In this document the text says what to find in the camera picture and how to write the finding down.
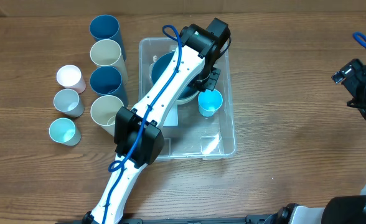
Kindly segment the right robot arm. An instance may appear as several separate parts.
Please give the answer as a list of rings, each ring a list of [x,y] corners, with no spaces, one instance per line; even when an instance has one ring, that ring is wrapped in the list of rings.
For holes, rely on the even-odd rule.
[[[355,58],[332,76],[352,95],[347,106],[356,108],[366,120],[366,65]],[[269,216],[265,223],[366,223],[366,184],[360,195],[334,197],[325,207],[305,207],[290,203]]]

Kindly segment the dark blue bowl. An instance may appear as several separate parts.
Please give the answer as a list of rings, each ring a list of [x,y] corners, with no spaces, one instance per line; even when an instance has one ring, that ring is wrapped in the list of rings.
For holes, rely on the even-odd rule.
[[[155,84],[158,81],[159,77],[162,75],[164,70],[167,68],[167,66],[171,62],[173,56],[174,56],[174,52],[170,52],[168,54],[163,55],[161,58],[159,58],[155,62],[154,66],[152,68],[152,71],[151,71],[151,80],[152,80],[153,84]],[[196,90],[195,88],[191,88],[191,87],[187,86],[184,88],[184,91],[182,92],[182,94],[178,97],[178,100],[187,98],[198,92],[199,91]]]

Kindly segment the grey small cup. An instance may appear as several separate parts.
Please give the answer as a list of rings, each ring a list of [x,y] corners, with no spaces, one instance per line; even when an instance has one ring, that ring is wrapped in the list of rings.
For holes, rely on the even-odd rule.
[[[73,118],[81,116],[85,110],[79,94],[73,89],[60,90],[54,96],[53,103],[58,111]]]

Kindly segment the cream bowl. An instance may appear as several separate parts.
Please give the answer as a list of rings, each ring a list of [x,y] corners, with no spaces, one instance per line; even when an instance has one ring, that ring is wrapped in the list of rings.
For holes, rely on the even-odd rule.
[[[195,93],[187,98],[183,98],[183,99],[180,99],[180,100],[176,100],[176,104],[177,105],[184,105],[186,103],[189,103],[190,101],[192,101],[199,93]]]

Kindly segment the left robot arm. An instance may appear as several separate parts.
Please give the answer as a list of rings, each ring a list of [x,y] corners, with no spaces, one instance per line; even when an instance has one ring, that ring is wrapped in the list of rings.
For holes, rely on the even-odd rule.
[[[118,223],[129,194],[144,168],[164,147],[162,127],[171,107],[188,86],[214,91],[220,76],[216,61],[231,44],[228,24],[214,18],[206,29],[196,24],[175,31],[172,60],[150,91],[130,110],[120,108],[115,118],[116,156],[111,176],[96,207],[82,223]]]

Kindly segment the pink small cup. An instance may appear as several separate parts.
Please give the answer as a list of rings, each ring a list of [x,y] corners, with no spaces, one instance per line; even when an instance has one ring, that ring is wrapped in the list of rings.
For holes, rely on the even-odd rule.
[[[59,68],[56,73],[56,80],[64,88],[73,89],[78,94],[83,93],[86,89],[82,72],[75,65],[64,65]]]

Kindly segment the light blue small cup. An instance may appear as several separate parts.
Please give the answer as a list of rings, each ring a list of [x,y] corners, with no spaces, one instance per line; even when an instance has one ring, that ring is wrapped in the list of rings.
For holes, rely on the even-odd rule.
[[[206,90],[205,92],[200,92],[198,95],[199,113],[202,116],[213,116],[220,109],[222,104],[223,96],[216,89],[213,91]]]

